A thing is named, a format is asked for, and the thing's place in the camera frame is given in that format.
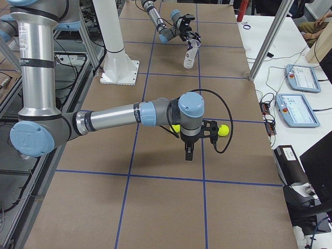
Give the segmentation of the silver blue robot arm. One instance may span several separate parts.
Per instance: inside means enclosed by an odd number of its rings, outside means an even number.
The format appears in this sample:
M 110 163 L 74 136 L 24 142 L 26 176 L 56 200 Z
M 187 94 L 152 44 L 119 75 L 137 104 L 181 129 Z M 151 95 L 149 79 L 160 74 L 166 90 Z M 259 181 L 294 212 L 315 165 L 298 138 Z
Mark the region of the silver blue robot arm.
M 159 39 L 163 44 L 168 43 L 170 40 L 179 36 L 183 42 L 201 41 L 199 33 L 194 32 L 190 26 L 191 21 L 195 20 L 195 16 L 192 14 L 182 14 L 178 9 L 174 9 L 170 18 L 172 23 L 171 27 L 167 27 L 166 19 L 162 18 L 159 12 L 156 10 L 155 1 L 141 1 L 143 10 L 148 14 L 153 22 L 157 32 L 159 33 Z
M 195 92 L 179 99 L 158 98 L 101 111 L 80 110 L 62 114 L 56 107 L 54 80 L 54 28 L 78 29 L 79 1 L 7 1 L 18 25 L 20 66 L 23 84 L 23 109 L 19 122 L 10 130 L 13 146 L 21 153 L 40 157 L 79 136 L 98 130 L 141 123 L 145 126 L 180 125 L 185 143 L 185 159 L 192 160 L 194 143 L 203 137 L 204 99 Z M 153 22 L 159 39 L 167 43 L 179 36 L 182 41 L 199 45 L 193 33 L 193 15 L 173 10 L 172 27 L 167 29 L 154 1 L 141 1 Z M 105 71 L 101 83 L 134 85 L 139 61 L 125 52 L 115 1 L 93 1 L 105 48 Z

